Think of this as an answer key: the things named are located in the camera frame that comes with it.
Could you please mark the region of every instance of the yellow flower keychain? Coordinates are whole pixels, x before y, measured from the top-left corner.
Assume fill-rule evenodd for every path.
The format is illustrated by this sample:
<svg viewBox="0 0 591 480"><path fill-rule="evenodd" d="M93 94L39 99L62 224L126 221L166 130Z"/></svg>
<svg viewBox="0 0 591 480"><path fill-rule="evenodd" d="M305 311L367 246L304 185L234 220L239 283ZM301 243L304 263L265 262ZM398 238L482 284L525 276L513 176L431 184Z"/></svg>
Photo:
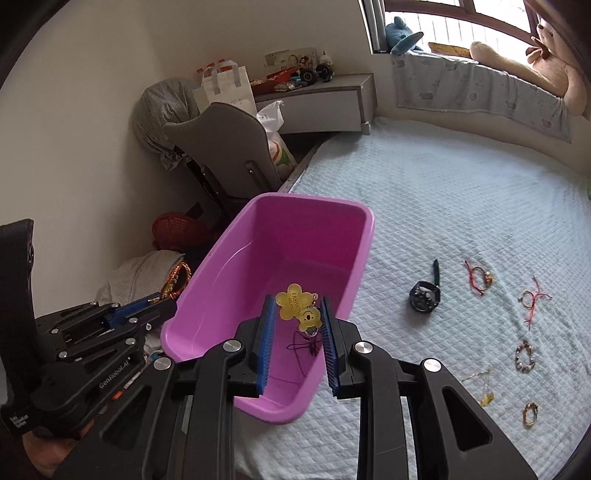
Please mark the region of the yellow flower keychain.
<svg viewBox="0 0 591 480"><path fill-rule="evenodd" d="M317 294L303 292L297 283L292 283L287 287L287 291L282 291L275 296L275 301L281 307L279 316L283 320L297 318L300 321L301 332L309 328L319 329L322 326L320 310L314 307L317 299Z"/></svg>

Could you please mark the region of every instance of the mattress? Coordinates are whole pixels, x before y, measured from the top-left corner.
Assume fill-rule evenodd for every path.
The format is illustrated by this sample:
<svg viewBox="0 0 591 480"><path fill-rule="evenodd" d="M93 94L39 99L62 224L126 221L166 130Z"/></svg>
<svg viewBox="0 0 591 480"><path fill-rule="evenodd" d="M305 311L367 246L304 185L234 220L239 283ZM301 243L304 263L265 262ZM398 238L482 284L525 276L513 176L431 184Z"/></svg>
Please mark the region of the mattress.
<svg viewBox="0 0 591 480"><path fill-rule="evenodd" d="M355 200L375 214L375 236L349 320L393 357L442 361L541 480L553 478L591 423L591 202L587 179L550 157L419 122L376 119L371 136L339 134L322 145L296 193ZM408 305L439 260L441 304L431 315ZM480 296L464 260L494 275ZM518 301L539 299L531 331ZM527 340L536 366L517 371ZM537 423L522 425L526 403ZM405 408L411 476L414 449ZM326 380L308 410L286 425L235 416L236 469L258 479L353 479L359 401L337 401Z"/></svg>

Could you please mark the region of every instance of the white drawer front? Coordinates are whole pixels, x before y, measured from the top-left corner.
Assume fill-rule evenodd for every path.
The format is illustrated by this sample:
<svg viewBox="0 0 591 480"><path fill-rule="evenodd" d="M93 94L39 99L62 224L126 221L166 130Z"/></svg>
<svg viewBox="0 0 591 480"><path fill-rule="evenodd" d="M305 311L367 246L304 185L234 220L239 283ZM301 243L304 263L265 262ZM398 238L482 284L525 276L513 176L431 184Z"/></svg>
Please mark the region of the white drawer front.
<svg viewBox="0 0 591 480"><path fill-rule="evenodd" d="M302 132L359 132L361 115L357 91L303 93L281 99L285 123L282 134ZM272 103L256 104L257 110Z"/></svg>

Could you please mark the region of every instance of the black wheel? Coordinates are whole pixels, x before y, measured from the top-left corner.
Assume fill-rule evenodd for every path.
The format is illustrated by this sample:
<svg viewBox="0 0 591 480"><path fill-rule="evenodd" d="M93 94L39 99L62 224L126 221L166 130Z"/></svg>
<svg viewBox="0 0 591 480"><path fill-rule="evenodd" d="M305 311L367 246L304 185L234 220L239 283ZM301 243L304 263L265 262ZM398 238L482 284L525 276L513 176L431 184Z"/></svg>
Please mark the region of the black wheel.
<svg viewBox="0 0 591 480"><path fill-rule="evenodd" d="M332 80L333 70L330 67L330 65L321 63L316 67L316 73L318 74L320 80L322 80L323 82L329 82Z"/></svg>
<svg viewBox="0 0 591 480"><path fill-rule="evenodd" d="M316 82L318 82L318 74L315 70L300 69L300 78L308 85L314 85Z"/></svg>

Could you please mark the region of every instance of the blue plush toy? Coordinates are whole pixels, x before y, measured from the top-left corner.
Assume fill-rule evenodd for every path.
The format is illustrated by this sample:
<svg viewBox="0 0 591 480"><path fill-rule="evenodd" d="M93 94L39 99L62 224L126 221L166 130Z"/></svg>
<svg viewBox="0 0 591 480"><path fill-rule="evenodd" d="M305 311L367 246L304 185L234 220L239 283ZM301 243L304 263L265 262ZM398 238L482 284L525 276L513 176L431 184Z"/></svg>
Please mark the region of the blue plush toy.
<svg viewBox="0 0 591 480"><path fill-rule="evenodd" d="M417 47L417 42L423 35L423 32L413 33L400 17L394 17L394 23L386 25L386 42L392 55L402 55L409 50L423 51L421 47Z"/></svg>

